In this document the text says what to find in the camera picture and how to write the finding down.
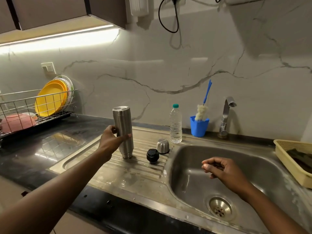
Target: brown cabinet door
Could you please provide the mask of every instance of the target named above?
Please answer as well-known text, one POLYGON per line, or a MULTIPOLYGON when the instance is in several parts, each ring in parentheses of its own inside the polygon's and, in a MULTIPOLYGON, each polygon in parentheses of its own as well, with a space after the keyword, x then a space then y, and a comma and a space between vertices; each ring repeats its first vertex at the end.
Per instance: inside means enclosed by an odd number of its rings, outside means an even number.
POLYGON ((0 34, 16 30, 10 9, 6 0, 0 0, 0 34))
POLYGON ((123 29, 126 28, 127 14, 125 0, 89 0, 91 14, 123 29))
POLYGON ((84 0, 12 0, 22 30, 87 15, 84 0))

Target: power cord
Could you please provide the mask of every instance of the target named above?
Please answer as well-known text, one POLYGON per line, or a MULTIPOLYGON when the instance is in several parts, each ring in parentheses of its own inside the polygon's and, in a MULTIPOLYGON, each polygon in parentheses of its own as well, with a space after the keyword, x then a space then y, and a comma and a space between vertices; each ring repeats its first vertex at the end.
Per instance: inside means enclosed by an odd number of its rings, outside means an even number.
POLYGON ((219 2, 221 2, 221 0, 216 0, 216 3, 219 3, 219 2))
POLYGON ((159 9, 158 9, 158 19, 159 19, 160 24, 162 25, 162 27, 164 27, 165 30, 169 31, 170 33, 175 34, 175 33, 177 33, 177 32, 179 31, 179 19, 178 19, 178 17, 177 17, 177 0, 172 0, 173 3, 174 3, 174 10, 175 10, 175 12, 176 12, 176 18, 177 18, 177 30, 176 30, 176 31, 171 31, 171 30, 167 29, 167 28, 162 24, 162 22, 161 22, 161 20, 160 20, 160 8, 161 8, 161 5, 163 4, 164 1, 165 1, 165 0, 162 0, 161 3, 160 3, 160 5, 159 5, 159 9))

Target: white plate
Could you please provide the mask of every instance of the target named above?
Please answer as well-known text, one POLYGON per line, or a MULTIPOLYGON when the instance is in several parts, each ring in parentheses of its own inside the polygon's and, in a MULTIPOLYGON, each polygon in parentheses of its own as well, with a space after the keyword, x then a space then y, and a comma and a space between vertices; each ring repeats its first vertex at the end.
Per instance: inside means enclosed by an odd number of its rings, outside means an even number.
POLYGON ((67 92, 67 102, 66 102, 66 105, 63 107, 63 110, 65 110, 65 108, 71 104, 71 102, 73 101, 73 98, 74 98, 74 85, 72 83, 72 81, 67 77, 67 76, 64 76, 64 75, 59 75, 57 77, 55 77, 54 79, 58 79, 58 80, 61 80, 62 82, 64 82, 67 86, 67 90, 69 92, 67 92))

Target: faucet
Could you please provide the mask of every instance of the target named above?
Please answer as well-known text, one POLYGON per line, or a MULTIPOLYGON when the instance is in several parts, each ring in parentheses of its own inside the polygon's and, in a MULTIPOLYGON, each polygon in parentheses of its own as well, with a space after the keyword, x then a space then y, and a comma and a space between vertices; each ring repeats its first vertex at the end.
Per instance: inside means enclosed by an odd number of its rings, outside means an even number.
POLYGON ((222 121, 218 133, 218 137, 225 139, 228 135, 228 132, 226 130, 227 126, 227 118, 229 117, 229 111, 230 107, 236 107, 236 102, 234 101, 234 98, 229 96, 226 98, 224 103, 224 109, 223 109, 223 115, 222 115, 222 121))

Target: drain strainer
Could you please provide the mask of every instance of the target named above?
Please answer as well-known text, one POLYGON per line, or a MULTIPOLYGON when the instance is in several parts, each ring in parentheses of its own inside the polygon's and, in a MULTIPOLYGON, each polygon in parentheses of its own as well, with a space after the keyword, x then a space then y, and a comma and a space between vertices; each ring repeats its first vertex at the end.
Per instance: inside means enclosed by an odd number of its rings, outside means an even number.
POLYGON ((207 208, 216 217, 224 220, 232 220, 234 210, 230 203, 224 198, 215 196, 206 201, 207 208))

